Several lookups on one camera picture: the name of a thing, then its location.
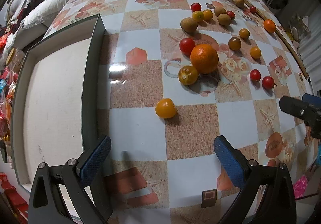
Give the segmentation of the red cherry tomato with stem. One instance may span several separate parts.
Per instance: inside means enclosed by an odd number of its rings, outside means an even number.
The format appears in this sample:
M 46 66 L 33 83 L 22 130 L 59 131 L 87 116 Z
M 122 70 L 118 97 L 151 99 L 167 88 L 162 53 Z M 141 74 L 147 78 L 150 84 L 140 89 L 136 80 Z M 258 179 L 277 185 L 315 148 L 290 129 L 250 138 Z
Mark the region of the red cherry tomato with stem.
M 276 83 L 274 81 L 274 78 L 271 76 L 265 76 L 262 79 L 262 86 L 267 90 L 273 89 L 275 85 L 276 85 Z

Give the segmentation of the yellow cherry tomato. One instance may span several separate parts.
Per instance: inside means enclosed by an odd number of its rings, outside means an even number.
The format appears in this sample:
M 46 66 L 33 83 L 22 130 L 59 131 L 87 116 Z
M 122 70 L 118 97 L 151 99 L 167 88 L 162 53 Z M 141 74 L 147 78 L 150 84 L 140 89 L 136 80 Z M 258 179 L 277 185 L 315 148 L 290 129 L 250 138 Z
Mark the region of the yellow cherry tomato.
M 259 59 L 261 57 L 261 50 L 259 47 L 252 47 L 250 49 L 250 55 L 253 59 Z

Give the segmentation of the yellow tomato mid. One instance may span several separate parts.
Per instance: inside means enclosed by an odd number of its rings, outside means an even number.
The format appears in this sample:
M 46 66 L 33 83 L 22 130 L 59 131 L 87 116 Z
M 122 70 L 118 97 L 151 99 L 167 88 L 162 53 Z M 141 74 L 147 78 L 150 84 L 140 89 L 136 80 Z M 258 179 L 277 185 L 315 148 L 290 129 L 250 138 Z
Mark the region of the yellow tomato mid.
M 247 40 L 250 37 L 250 32 L 248 29 L 240 29 L 239 31 L 239 37 L 242 38 L 243 40 Z

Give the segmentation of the yellow-brown tomato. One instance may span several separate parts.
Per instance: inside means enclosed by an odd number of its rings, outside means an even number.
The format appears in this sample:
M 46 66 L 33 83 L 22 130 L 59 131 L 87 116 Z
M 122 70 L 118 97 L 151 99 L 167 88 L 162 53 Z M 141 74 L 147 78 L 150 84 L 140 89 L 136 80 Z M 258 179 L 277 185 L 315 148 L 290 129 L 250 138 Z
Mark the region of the yellow-brown tomato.
M 183 85 L 192 85 L 198 79 L 199 73 L 193 66 L 183 66 L 178 73 L 178 78 Z

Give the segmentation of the red gift box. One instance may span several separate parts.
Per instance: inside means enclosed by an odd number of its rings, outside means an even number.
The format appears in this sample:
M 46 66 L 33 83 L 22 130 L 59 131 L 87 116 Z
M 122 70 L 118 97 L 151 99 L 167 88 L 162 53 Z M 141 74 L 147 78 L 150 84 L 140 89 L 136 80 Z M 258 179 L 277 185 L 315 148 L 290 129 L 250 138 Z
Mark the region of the red gift box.
M 1 172 L 1 195 L 9 209 L 17 217 L 19 223 L 28 223 L 28 203 L 10 184 L 7 175 Z

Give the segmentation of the small orange at edge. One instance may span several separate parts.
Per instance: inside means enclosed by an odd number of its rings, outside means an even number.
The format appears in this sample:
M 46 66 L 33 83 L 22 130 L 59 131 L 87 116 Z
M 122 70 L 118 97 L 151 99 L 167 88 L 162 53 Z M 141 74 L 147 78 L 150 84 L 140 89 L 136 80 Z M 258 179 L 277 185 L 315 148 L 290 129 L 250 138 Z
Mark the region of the small orange at edge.
M 274 21 L 271 19 L 266 19 L 263 22 L 263 27 L 270 34 L 275 33 L 275 31 L 276 31 L 276 25 L 275 25 Z

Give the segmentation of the shallow grey white tray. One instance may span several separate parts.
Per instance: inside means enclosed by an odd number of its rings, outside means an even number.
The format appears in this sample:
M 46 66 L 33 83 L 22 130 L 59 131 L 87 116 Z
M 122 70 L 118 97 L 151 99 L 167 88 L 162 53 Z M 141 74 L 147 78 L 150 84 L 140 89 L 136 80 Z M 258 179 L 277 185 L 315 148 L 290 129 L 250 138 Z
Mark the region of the shallow grey white tray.
M 30 191 L 40 163 L 61 165 L 96 143 L 100 15 L 45 37 L 26 55 L 11 112 L 14 169 Z

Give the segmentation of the red tomato far right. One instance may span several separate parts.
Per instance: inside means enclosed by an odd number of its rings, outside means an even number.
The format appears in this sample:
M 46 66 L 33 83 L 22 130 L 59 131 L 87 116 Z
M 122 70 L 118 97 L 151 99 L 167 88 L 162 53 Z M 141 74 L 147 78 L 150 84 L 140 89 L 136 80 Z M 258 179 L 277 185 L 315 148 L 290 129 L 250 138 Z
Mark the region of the red tomato far right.
M 257 10 L 256 10 L 256 7 L 254 7 L 254 6 L 251 6 L 251 7 L 250 7 L 250 12 L 251 12 L 251 13 L 256 13 L 256 11 L 257 11 Z

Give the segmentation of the red tomato by kiwis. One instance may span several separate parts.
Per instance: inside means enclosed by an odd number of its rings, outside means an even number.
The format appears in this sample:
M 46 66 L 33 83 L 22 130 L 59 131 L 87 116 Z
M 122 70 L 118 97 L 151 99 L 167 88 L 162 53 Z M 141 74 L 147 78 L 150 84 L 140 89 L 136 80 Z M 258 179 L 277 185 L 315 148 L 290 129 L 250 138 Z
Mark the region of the red tomato by kiwis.
M 227 11 L 226 14 L 232 19 L 234 20 L 235 19 L 235 14 L 232 12 L 232 11 Z

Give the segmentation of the kiwi middle lower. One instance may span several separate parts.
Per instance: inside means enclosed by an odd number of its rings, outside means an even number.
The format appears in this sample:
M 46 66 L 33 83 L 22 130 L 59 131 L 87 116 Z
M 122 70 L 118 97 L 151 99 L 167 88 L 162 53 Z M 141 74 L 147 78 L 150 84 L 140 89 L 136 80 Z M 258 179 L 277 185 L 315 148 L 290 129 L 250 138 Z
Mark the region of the kiwi middle lower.
M 219 24 L 220 24 L 220 25 L 223 25 L 223 26 L 228 26 L 228 25 L 230 25 L 230 23 L 231 23 L 231 21 L 232 21 L 232 19 L 231 19 L 231 18 L 229 17 L 229 15 L 226 14 L 226 13 L 220 14 L 220 15 L 217 17 L 217 19 L 218 19 Z

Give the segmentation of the kiwi middle upper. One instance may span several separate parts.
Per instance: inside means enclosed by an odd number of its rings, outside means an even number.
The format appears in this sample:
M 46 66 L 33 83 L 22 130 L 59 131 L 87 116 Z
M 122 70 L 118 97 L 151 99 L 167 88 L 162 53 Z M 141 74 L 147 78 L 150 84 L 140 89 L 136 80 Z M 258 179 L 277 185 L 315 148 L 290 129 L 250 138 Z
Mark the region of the kiwi middle upper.
M 226 10 L 222 6 L 216 6 L 214 9 L 214 13 L 218 17 L 221 14 L 225 14 Z

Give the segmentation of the yellow tomato pair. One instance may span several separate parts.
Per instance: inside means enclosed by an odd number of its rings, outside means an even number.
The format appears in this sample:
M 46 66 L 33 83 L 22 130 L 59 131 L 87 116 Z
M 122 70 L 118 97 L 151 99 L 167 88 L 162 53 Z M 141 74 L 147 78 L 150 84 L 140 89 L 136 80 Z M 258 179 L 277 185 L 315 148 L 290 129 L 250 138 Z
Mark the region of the yellow tomato pair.
M 196 22 L 202 22 L 205 19 L 205 16 L 202 11 L 194 11 L 192 14 L 192 18 Z
M 203 16 L 205 21 L 211 21 L 213 19 L 213 12 L 209 9 L 204 10 L 203 12 Z

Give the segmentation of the yellow tomato pair left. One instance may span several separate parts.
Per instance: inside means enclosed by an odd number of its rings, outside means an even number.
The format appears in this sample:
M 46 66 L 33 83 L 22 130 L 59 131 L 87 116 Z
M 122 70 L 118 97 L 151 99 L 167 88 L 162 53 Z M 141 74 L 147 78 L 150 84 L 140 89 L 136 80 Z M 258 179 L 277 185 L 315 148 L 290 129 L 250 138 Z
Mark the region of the yellow tomato pair left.
M 205 16 L 202 11 L 194 11 L 192 14 L 192 18 L 196 22 L 202 22 L 205 19 Z

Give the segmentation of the large kiwi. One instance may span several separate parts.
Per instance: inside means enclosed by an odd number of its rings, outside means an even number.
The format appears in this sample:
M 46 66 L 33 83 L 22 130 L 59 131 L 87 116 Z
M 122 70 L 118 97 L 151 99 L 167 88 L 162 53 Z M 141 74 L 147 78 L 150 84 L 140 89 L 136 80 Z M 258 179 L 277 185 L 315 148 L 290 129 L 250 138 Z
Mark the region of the large kiwi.
M 198 28 L 198 23 L 193 18 L 184 18 L 180 22 L 181 28 L 186 33 L 194 33 Z

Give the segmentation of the pile of snack packets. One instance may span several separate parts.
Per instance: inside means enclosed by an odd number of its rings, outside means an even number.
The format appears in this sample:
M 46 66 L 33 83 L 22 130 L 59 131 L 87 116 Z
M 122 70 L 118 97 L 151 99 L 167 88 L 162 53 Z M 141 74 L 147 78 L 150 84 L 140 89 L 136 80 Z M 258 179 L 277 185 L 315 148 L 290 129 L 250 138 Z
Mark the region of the pile of snack packets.
M 1 36 L 1 140 L 10 135 L 12 102 L 18 78 L 15 71 L 17 49 L 12 46 L 12 39 L 11 33 Z

